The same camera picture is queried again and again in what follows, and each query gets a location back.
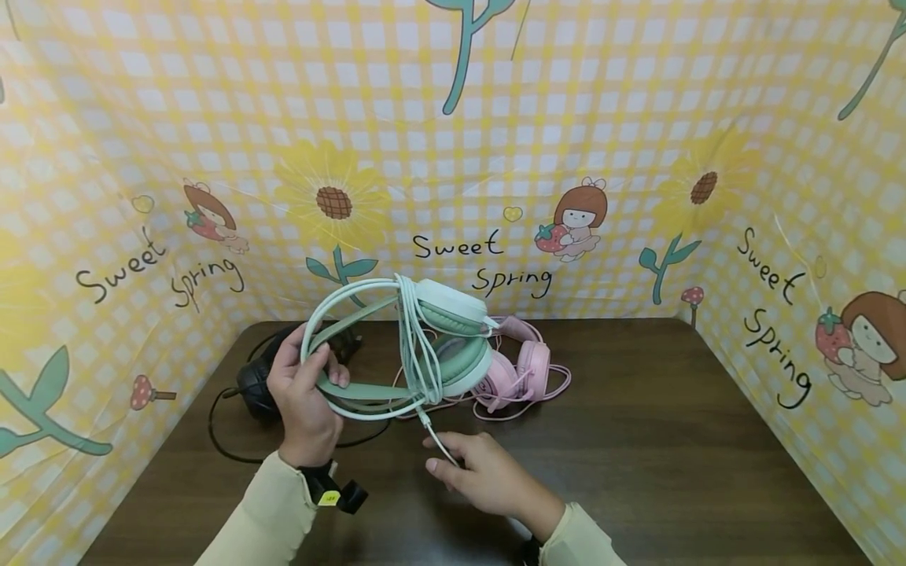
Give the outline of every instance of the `sunflower illustration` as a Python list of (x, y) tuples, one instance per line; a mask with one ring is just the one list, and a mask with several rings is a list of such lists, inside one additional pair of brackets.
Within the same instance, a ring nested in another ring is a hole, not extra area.
[(688, 235), (719, 224), (727, 211), (738, 209), (758, 164), (758, 152), (745, 149), (746, 143), (732, 128), (692, 142), (658, 186), (663, 199), (653, 211), (655, 229), (668, 237)]
[[(6, 235), (4, 240), (12, 238)], [(0, 271), (0, 369), (20, 369), (24, 351), (45, 342), (53, 302), (42, 291), (41, 274), (29, 263), (0, 252)]]
[(354, 152), (328, 140), (299, 141), (278, 157), (275, 195), (304, 235), (327, 249), (371, 250), (386, 241), (390, 194), (374, 168), (359, 168)]

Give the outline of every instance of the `mint green headphones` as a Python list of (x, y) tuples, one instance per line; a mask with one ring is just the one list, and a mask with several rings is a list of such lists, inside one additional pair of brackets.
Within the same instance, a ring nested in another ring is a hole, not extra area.
[[(422, 279), (414, 283), (403, 275), (394, 279), (366, 279), (331, 293), (314, 310), (302, 340), (302, 361), (354, 322), (396, 303), (400, 318), (400, 356), (406, 386), (392, 387), (350, 383), (334, 385), (322, 371), (318, 388), (337, 414), (355, 420), (383, 420), (416, 411), (429, 426), (423, 405), (437, 405), (444, 397), (458, 397), (474, 388), (491, 366), (491, 345), (487, 337), (498, 323), (487, 316), (480, 299), (446, 285)], [(370, 289), (394, 289), (396, 294), (347, 316), (317, 336), (314, 329), (338, 302)], [(433, 342), (424, 323), (439, 337)]]

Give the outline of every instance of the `wrist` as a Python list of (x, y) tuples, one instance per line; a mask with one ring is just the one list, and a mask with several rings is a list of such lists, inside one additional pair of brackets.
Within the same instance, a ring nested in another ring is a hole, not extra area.
[(540, 543), (545, 544), (566, 513), (566, 503), (557, 494), (541, 484), (526, 490), (529, 495), (520, 498), (519, 513), (515, 519)]
[(284, 441), (277, 448), (277, 455), (293, 468), (321, 467), (331, 461), (332, 451), (316, 449), (314, 446), (298, 446)]

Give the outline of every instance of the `sleeve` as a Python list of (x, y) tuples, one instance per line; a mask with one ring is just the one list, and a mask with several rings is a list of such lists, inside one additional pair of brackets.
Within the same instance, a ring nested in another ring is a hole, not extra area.
[(626, 566), (582, 507), (566, 505), (566, 513), (550, 540), (541, 548), (542, 566)]
[(289, 564), (311, 531), (316, 511), (305, 478), (274, 452), (196, 566)]

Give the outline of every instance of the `brown tabletop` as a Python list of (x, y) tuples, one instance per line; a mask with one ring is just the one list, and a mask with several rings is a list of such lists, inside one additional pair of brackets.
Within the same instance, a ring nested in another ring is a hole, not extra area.
[[(219, 390), (235, 385), (249, 351), (284, 326), (262, 322), (241, 334), (83, 564), (191, 564), (204, 551), (256, 470), (214, 450), (207, 412)], [(512, 422), (478, 421), (466, 404), (439, 411), (438, 430), (490, 432), (579, 502), (630, 565), (869, 563), (689, 326), (536, 326), (553, 363), (573, 371), (573, 385)], [(353, 378), (389, 383), (400, 363), (395, 322), (365, 322), (359, 333)], [(504, 352), (514, 360), (517, 346)], [(218, 405), (215, 426), (221, 442), (245, 456), (267, 455), (282, 434), (259, 426), (238, 397)], [(343, 440), (377, 426), (350, 422)], [(417, 420), (397, 421), (371, 442), (340, 450), (338, 480), (354, 478), (370, 497), (354, 516), (321, 512), (296, 563), (516, 564), (523, 534), (433, 481), (423, 437)]]

